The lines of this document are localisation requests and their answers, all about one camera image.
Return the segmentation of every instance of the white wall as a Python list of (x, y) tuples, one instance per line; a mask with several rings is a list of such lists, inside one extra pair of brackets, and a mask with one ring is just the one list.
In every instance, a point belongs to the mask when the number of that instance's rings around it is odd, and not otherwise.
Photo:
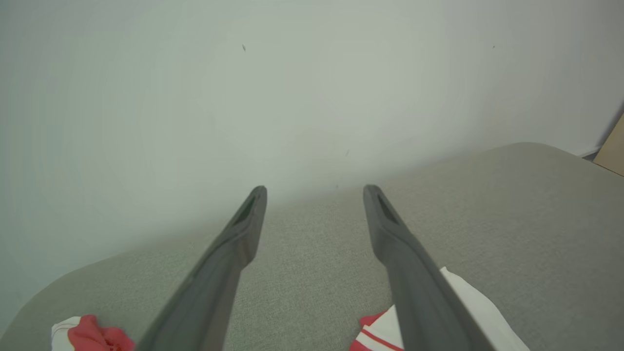
[(596, 147), (619, 0), (0, 4), (0, 332), (62, 274), (460, 152)]

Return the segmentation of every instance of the white cloth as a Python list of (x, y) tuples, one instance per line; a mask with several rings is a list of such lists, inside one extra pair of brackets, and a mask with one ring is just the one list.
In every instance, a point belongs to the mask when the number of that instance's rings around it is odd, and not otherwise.
[[(440, 272), (497, 351), (529, 351), (490, 299), (462, 277), (449, 272), (446, 267)], [(394, 305), (370, 326), (365, 325), (356, 341), (371, 351), (403, 349), (403, 339)]]
[(71, 317), (52, 326), (52, 351), (73, 351), (67, 331), (80, 323), (80, 317)]

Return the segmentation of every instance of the red and white cloth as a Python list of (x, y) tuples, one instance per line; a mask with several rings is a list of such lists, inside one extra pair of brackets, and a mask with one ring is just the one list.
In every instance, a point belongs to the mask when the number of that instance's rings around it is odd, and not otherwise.
[[(490, 299), (446, 267), (440, 272), (496, 350), (529, 351)], [(403, 351), (403, 339), (394, 305), (387, 311), (362, 317), (359, 323), (362, 331), (349, 351)]]
[(94, 315), (71, 317), (52, 326), (52, 351), (132, 351), (119, 328), (100, 328)]

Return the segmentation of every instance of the gray upholstered cushion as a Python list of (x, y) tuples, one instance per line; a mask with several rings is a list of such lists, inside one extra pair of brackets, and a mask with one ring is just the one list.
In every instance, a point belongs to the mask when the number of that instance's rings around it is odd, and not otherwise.
[[(624, 349), (624, 178), (514, 144), (380, 186), (434, 260), (488, 296), (533, 351)], [(0, 349), (46, 350), (51, 325), (82, 314), (138, 340), (223, 224), (67, 274), (24, 306)], [(358, 317), (390, 303), (361, 189), (269, 207), (226, 349), (346, 350)]]

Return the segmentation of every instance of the sofa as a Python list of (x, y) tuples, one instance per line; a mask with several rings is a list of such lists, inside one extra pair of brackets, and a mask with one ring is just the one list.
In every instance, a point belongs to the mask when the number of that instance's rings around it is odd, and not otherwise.
[[(520, 143), (378, 186), (436, 264), (488, 296), (532, 351), (624, 350), (624, 177)], [(50, 327), (84, 314), (138, 341), (224, 225), (66, 274), (20, 310), (0, 350), (49, 350)], [(360, 187), (269, 205), (225, 350), (347, 350), (358, 319), (391, 304)]]

